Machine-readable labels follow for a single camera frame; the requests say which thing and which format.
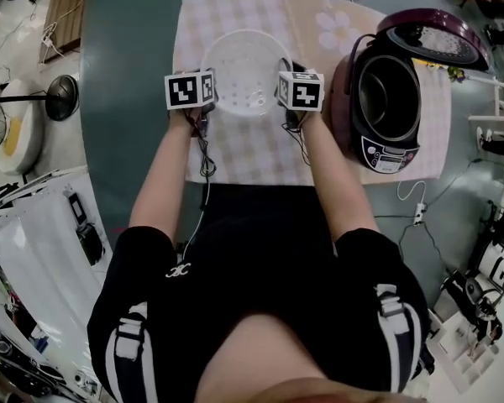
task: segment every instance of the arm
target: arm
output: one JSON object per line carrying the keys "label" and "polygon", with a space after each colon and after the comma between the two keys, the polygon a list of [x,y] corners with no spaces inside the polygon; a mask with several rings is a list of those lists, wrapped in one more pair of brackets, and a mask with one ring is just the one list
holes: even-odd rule
{"label": "arm", "polygon": [[379,231],[364,188],[339,150],[320,113],[302,127],[313,182],[333,240],[357,228]]}
{"label": "arm", "polygon": [[158,228],[172,243],[175,242],[191,133],[192,127],[185,118],[173,113],[168,131],[160,142],[150,172],[134,203],[130,227]]}

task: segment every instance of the fan base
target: fan base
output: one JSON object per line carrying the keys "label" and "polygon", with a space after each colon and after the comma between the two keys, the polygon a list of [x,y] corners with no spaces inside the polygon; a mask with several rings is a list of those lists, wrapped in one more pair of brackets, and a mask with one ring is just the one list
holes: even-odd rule
{"label": "fan base", "polygon": [[47,115],[53,121],[64,121],[75,112],[78,86],[72,76],[62,75],[54,79],[47,90],[47,95],[60,98],[45,102]]}

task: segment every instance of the yellow object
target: yellow object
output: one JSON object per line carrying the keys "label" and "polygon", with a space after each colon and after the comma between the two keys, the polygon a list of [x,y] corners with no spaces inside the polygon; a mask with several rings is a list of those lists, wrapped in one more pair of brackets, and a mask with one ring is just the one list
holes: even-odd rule
{"label": "yellow object", "polygon": [[446,65],[437,64],[437,63],[430,63],[429,61],[419,60],[418,58],[413,58],[412,60],[415,63],[426,65],[427,67],[432,67],[432,68],[436,67],[438,69],[440,69],[440,68],[447,69],[448,68]]}
{"label": "yellow object", "polygon": [[23,121],[20,118],[12,118],[9,126],[9,133],[3,146],[3,152],[8,157],[11,157],[17,148],[18,136],[20,135],[20,128]]}

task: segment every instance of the power strip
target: power strip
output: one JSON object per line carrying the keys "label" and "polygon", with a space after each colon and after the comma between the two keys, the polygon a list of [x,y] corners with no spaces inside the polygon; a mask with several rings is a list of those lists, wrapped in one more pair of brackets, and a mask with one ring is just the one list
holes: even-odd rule
{"label": "power strip", "polygon": [[426,203],[418,203],[417,209],[414,212],[414,218],[412,220],[412,225],[420,225],[423,220],[423,214],[428,210]]}

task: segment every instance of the tablecloth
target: tablecloth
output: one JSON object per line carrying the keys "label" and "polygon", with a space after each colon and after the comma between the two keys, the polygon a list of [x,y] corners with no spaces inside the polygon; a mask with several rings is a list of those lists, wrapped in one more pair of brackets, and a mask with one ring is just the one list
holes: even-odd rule
{"label": "tablecloth", "polygon": [[[362,34],[375,33],[384,14],[344,0],[183,0],[174,47],[174,71],[192,71],[209,46],[236,29],[271,34],[293,60],[325,75],[350,53]],[[381,175],[353,163],[364,184],[440,176],[450,129],[451,92],[446,71],[416,64],[422,95],[418,142],[421,149],[402,172]],[[261,116],[238,117],[215,109],[207,132],[208,154],[217,165],[215,183],[313,185],[297,142],[281,128],[284,110],[273,107]],[[200,175],[201,151],[192,143],[186,178]]]}

